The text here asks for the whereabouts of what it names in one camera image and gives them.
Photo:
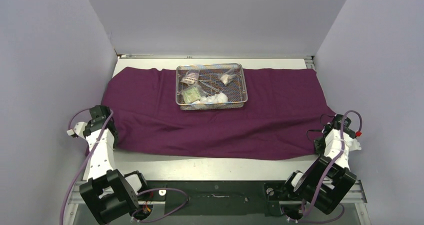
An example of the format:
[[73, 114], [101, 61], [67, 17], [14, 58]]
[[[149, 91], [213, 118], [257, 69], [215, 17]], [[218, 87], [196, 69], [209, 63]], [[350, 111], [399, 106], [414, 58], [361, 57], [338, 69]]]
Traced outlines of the purple cloth wrap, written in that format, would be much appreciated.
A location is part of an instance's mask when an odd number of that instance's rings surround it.
[[243, 107], [181, 110], [174, 70], [124, 68], [102, 104], [114, 112], [117, 146], [186, 157], [286, 160], [312, 155], [310, 130], [334, 112], [312, 69], [245, 69]]

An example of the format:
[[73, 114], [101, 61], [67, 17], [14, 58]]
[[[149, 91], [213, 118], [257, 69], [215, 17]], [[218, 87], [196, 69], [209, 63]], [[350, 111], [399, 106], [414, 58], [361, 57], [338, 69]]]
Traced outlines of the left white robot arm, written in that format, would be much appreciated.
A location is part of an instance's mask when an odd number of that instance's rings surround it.
[[135, 211], [138, 200], [148, 196], [149, 186], [139, 171], [123, 175], [116, 168], [114, 150], [119, 136], [114, 112], [105, 105], [96, 105], [88, 111], [91, 119], [76, 123], [66, 133], [88, 144], [89, 153], [82, 167], [89, 171], [79, 194], [97, 223], [107, 225]]

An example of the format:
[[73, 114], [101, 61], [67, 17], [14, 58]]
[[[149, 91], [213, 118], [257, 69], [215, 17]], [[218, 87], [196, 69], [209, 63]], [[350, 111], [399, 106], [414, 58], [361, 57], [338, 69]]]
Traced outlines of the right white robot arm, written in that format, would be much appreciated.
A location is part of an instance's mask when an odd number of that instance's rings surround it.
[[320, 130], [321, 137], [313, 141], [317, 159], [306, 172], [294, 171], [282, 186], [287, 198], [301, 200], [304, 217], [313, 208], [326, 215], [333, 212], [357, 180], [349, 166], [349, 155], [361, 150], [358, 137], [362, 128], [351, 129], [352, 121], [346, 113], [331, 118]]

